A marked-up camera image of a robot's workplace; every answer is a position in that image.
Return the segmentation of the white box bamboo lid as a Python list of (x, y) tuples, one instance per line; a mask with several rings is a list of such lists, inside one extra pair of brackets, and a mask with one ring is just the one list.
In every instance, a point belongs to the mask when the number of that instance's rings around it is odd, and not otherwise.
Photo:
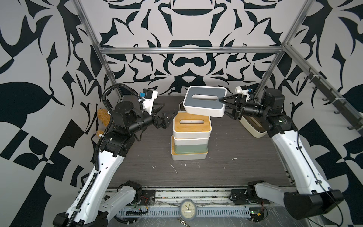
[(174, 161), (186, 161), (186, 160), (203, 160), (206, 158), (206, 153), (194, 153), (194, 154), (176, 154), (174, 141), (171, 137), (171, 154)]
[(194, 138), (194, 139), (177, 139), (174, 136), (172, 136), (172, 139), (174, 141), (174, 145), (176, 145), (176, 146), (204, 145), (204, 144), (208, 144), (208, 142), (209, 142), (209, 137), (208, 138)]
[(173, 132), (176, 139), (205, 139), (212, 131), (210, 117), (179, 112), (173, 119)]

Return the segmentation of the white box grey lid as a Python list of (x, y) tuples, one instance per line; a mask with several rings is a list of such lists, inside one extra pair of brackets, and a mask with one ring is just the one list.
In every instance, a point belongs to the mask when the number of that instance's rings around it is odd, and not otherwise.
[(227, 89), (223, 87), (190, 86), (183, 106), (189, 114), (220, 118), (225, 114), (226, 105), (219, 99), (226, 95)]

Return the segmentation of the green tissue box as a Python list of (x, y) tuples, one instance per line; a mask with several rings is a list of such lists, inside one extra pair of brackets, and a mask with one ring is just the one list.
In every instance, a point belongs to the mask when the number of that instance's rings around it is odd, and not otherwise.
[(176, 154), (194, 154), (208, 152), (208, 144), (175, 145)]

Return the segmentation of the white box bamboo lid front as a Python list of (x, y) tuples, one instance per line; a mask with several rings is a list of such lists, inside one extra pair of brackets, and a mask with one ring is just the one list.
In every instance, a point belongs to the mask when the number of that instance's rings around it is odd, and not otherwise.
[(176, 154), (174, 141), (171, 137), (171, 154), (174, 161), (186, 161), (186, 160), (203, 160), (206, 158), (206, 153), (194, 153), (194, 154)]

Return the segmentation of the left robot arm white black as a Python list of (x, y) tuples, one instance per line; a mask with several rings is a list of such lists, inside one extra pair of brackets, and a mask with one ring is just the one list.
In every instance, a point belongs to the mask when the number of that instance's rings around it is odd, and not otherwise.
[(95, 165), (74, 203), (53, 220), (55, 227), (106, 227), (128, 204), (141, 201), (142, 186), (133, 181), (123, 183), (119, 192), (104, 198), (107, 188), (138, 140), (136, 133), (153, 125), (166, 129), (176, 117), (176, 110), (158, 115), (161, 108), (141, 113), (132, 102), (123, 101), (110, 113), (110, 122), (94, 151)]

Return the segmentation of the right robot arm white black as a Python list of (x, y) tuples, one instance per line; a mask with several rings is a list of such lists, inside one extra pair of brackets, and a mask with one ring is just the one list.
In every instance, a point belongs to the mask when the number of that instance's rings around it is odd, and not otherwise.
[(249, 182), (246, 196), (268, 200), (284, 207), (296, 220), (327, 214), (344, 200), (342, 192), (332, 189), (320, 174), (304, 148), (299, 130), (284, 111), (285, 96), (278, 89), (265, 89), (259, 103), (245, 94), (219, 99), (231, 112), (232, 119), (255, 117), (274, 143), (278, 155), (292, 177), (296, 188), (286, 189), (266, 181)]

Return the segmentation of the cream box dark clear lid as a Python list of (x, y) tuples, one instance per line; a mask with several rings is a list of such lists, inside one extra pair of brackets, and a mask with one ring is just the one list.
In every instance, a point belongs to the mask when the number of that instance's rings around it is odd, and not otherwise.
[(185, 110), (185, 107), (184, 107), (184, 105), (183, 105), (183, 102), (181, 102), (180, 104), (179, 104), (179, 111), (180, 112), (185, 112), (186, 110)]

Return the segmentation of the brown plush bunny toy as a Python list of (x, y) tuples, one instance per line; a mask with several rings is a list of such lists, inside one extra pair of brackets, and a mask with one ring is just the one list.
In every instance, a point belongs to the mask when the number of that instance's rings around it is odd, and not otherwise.
[[(101, 109), (99, 109), (97, 111), (97, 119), (102, 123), (102, 125), (106, 129), (108, 124), (110, 123), (111, 115), (109, 114), (107, 109), (102, 109), (101, 108)], [(105, 129), (104, 130), (97, 130), (96, 131), (96, 136), (98, 138), (103, 137), (103, 135), (105, 134)]]

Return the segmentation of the cream box dark lid right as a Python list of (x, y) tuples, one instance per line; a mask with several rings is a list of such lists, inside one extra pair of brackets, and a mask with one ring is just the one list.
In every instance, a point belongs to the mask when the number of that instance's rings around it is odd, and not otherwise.
[(267, 135), (266, 130), (262, 127), (262, 124), (256, 118), (242, 116), (239, 122), (255, 138), (261, 138)]

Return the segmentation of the round analog clock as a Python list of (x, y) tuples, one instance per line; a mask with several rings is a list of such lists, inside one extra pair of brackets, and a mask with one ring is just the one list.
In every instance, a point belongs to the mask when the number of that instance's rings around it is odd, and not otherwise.
[(198, 213), (196, 204), (191, 199), (185, 199), (179, 206), (179, 216), (185, 222), (193, 221)]

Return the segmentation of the green circuit board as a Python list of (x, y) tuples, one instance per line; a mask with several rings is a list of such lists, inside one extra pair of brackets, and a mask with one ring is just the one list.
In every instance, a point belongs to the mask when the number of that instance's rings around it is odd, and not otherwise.
[(253, 223), (259, 223), (263, 221), (266, 217), (264, 209), (250, 209), (250, 217), (248, 218), (249, 221)]

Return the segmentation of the black wall hook rack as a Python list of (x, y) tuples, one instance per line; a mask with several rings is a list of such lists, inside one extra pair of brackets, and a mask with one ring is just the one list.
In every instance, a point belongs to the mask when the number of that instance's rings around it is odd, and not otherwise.
[(309, 80), (313, 85), (314, 91), (319, 91), (323, 94), (322, 101), (332, 104), (336, 111), (335, 115), (342, 115), (349, 123), (348, 130), (357, 131), (360, 136), (363, 136), (363, 115), (360, 114), (353, 105), (343, 97), (333, 86), (312, 67), (308, 69), (308, 76), (304, 80)]

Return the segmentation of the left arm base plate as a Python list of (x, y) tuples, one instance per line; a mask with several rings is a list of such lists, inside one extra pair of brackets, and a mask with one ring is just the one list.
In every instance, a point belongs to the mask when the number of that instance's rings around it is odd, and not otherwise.
[(156, 191), (155, 190), (142, 190), (138, 197), (137, 205), (147, 206), (155, 201)]

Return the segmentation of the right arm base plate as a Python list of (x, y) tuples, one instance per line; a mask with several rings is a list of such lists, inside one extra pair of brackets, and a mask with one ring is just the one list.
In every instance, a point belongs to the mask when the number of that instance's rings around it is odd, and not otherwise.
[(229, 200), (235, 205), (270, 205), (270, 201), (257, 197), (255, 192), (249, 187), (242, 189), (232, 189), (229, 195)]

